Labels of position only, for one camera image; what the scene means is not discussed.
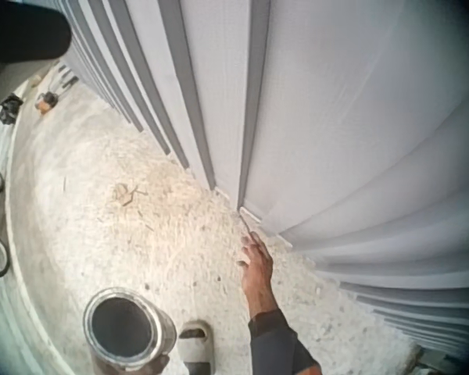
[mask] dark jacket sleeve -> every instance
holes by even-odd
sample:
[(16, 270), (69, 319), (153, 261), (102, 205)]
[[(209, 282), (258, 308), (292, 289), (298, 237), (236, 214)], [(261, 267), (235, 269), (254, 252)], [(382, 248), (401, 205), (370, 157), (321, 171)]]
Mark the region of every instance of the dark jacket sleeve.
[(256, 315), (249, 329), (253, 375), (291, 375), (318, 365), (280, 309)]

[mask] paint can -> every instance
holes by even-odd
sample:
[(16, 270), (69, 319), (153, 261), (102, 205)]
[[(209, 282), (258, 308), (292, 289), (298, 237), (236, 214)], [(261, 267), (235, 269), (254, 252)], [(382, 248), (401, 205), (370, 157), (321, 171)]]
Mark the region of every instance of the paint can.
[(177, 339), (172, 319), (133, 291), (111, 287), (87, 304), (84, 333), (97, 373), (143, 369), (170, 353)]

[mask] concrete floor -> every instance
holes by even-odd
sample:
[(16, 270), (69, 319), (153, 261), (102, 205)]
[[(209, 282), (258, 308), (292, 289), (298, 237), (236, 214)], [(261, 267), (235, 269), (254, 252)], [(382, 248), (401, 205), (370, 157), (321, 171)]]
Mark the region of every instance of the concrete floor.
[[(27, 98), (27, 82), (15, 92)], [(0, 122), (0, 171), (6, 177), (9, 147), (14, 128)], [(9, 233), (5, 218), (5, 194), (0, 194), (0, 238), (7, 245)], [(34, 307), (24, 298), (26, 291), (20, 268), (12, 261), (9, 272), (0, 278), (0, 374), (62, 374), (53, 358), (55, 351), (46, 337), (41, 337), (39, 325), (32, 320)]]
[[(17, 125), (8, 210), (14, 267), (54, 356), (73, 373), (91, 373), (84, 307), (97, 291), (121, 286), (178, 326), (208, 321), (217, 373), (250, 373), (249, 317), (235, 265), (242, 225), (225, 197), (201, 189), (149, 132), (139, 134), (83, 84), (43, 118), (34, 97)], [(115, 199), (118, 184), (137, 189), (125, 207)], [(402, 373), (413, 349), (404, 336), (314, 275), (283, 241), (267, 244), (277, 300), (324, 373)], [(175, 350), (165, 373), (186, 373)]]

